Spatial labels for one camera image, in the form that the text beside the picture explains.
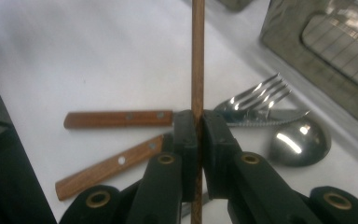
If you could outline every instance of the spoon bowl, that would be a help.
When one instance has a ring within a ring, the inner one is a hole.
[[[329,131],[307,115],[283,125],[274,134],[269,158],[287,166],[308,166],[322,160],[331,147]]]

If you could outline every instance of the silver fork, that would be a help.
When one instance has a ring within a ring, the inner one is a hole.
[[[214,111],[268,110],[291,92],[278,73],[251,89],[227,99]]]

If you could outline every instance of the fork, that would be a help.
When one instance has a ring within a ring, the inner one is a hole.
[[[214,108],[215,111],[235,110],[267,110],[276,105],[292,91],[287,88],[280,74],[276,74],[263,82],[241,92]]]
[[[266,79],[251,89],[235,95],[214,111],[230,113],[263,110],[266,117],[269,110],[291,93],[280,74]],[[173,112],[159,111],[116,111],[116,112],[70,112],[65,118],[66,129],[107,128],[123,126],[171,126]]]

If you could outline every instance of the metal container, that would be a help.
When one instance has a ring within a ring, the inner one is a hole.
[[[260,38],[358,119],[358,1],[271,0]]]

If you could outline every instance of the table surface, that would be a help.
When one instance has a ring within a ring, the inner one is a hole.
[[[204,107],[281,72],[294,94],[278,106],[310,108],[333,142],[315,165],[276,170],[305,195],[333,186],[358,197],[358,122],[259,43],[269,1],[238,13],[206,3]],[[189,109],[190,73],[191,1],[0,1],[0,93],[57,220],[74,198],[60,202],[56,181],[171,129],[69,131],[66,114]],[[266,155],[271,129],[232,132],[243,150]],[[103,184],[124,189],[144,170]],[[226,202],[205,205],[203,220],[229,223]]]

